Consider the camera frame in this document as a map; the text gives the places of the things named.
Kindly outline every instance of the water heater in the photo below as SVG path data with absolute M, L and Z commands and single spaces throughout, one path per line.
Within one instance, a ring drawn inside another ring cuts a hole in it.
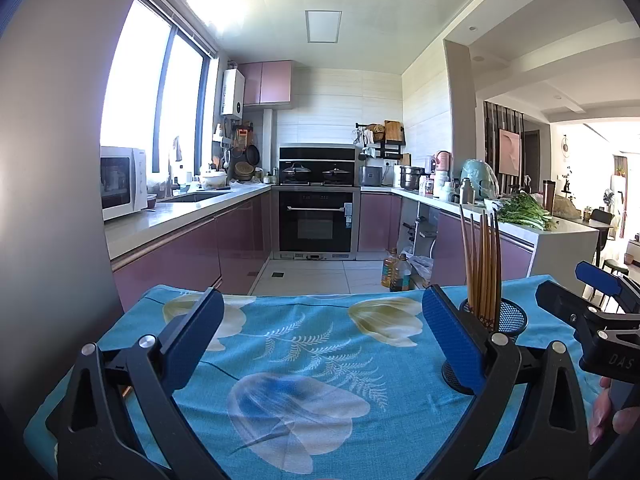
M 225 70 L 222 82 L 221 114 L 231 119 L 242 119 L 242 99 L 244 98 L 244 76 L 237 68 Z

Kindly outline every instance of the white microwave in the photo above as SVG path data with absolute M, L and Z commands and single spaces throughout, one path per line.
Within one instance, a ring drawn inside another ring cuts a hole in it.
M 146 155 L 137 148 L 100 147 L 102 218 L 140 211 L 146 207 Z

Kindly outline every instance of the stove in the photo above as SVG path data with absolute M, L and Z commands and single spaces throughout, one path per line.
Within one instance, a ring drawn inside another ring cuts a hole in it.
M 360 221 L 359 151 L 353 144 L 280 147 L 280 179 L 273 187 L 271 207 L 274 258 L 355 259 Z M 292 167 L 298 172 L 287 172 Z

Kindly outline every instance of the wooden cutting board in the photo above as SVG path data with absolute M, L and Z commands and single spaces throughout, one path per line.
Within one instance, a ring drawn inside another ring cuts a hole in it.
M 404 128 L 398 121 L 385 121 L 385 140 L 404 142 Z

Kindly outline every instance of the square ceiling light panel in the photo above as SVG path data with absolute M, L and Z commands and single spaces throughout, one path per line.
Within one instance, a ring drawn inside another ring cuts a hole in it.
M 306 10 L 306 40 L 309 43 L 338 43 L 341 10 Z

